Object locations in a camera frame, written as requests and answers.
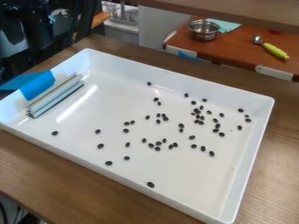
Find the black bean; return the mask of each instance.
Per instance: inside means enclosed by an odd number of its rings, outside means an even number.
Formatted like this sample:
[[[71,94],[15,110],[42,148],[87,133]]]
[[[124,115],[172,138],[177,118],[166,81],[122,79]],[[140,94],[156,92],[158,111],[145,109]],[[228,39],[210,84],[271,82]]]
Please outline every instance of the black bean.
[[[112,162],[111,161],[107,161],[107,162],[105,162],[105,165],[112,165]]]
[[[99,143],[99,144],[98,144],[98,149],[100,150],[100,149],[102,149],[102,148],[104,148],[104,144],[103,144],[103,143]]]
[[[53,136],[57,136],[58,133],[59,133],[59,132],[58,132],[57,130],[55,130],[55,131],[52,132],[52,135],[53,135]]]
[[[151,182],[148,182],[146,185],[149,186],[150,188],[154,188],[155,187],[155,185],[153,183],[151,183]]]

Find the silver metal bar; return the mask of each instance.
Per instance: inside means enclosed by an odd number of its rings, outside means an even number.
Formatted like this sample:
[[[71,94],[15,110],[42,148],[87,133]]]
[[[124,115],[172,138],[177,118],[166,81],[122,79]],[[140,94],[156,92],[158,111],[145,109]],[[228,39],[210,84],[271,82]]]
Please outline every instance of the silver metal bar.
[[[82,87],[84,85],[82,78],[82,74],[73,74],[63,80],[57,87],[52,87],[27,107],[26,114],[36,118],[45,113],[55,104]]]

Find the wooden table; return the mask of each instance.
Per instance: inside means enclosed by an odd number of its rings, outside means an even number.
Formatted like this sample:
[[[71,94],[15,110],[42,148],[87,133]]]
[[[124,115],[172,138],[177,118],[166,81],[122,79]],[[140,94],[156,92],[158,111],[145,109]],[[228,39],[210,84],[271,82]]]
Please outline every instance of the wooden table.
[[[191,21],[197,19],[203,19],[203,17],[193,17]],[[252,71],[256,70],[257,66],[269,67],[289,73],[291,80],[299,81],[299,34],[286,32],[273,34],[268,29],[242,25],[229,33],[218,33],[217,38],[211,42],[199,42],[189,38],[188,22],[163,43],[166,51],[171,51],[172,47],[176,47],[192,51],[205,60]],[[281,48],[288,53],[290,59],[287,61],[277,59],[262,46],[253,44],[250,41],[253,34],[261,35],[266,42]]]
[[[236,223],[299,222],[299,87],[249,71],[90,36],[34,67],[50,69],[84,48],[275,98]],[[0,191],[46,221],[100,224],[201,223],[36,145],[0,131]]]

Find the metal bowl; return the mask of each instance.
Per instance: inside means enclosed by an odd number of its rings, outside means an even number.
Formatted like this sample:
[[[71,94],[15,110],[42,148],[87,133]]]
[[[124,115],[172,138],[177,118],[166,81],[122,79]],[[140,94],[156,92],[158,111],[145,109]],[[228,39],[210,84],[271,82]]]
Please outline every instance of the metal bowl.
[[[199,41],[211,41],[216,38],[219,26],[204,19],[192,21],[188,25],[189,36]]]

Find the metal spoon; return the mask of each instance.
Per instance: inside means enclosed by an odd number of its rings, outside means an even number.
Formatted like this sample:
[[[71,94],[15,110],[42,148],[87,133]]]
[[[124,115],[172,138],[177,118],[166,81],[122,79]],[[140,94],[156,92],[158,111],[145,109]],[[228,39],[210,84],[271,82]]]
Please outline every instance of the metal spoon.
[[[274,56],[276,56],[277,58],[279,58],[281,60],[287,60],[287,59],[289,59],[288,54],[285,53],[284,51],[282,51],[281,49],[277,48],[274,45],[270,45],[269,43],[264,43],[264,41],[262,40],[261,36],[253,35],[253,36],[251,36],[251,41],[253,41],[257,45],[262,45],[270,53],[272,53]]]

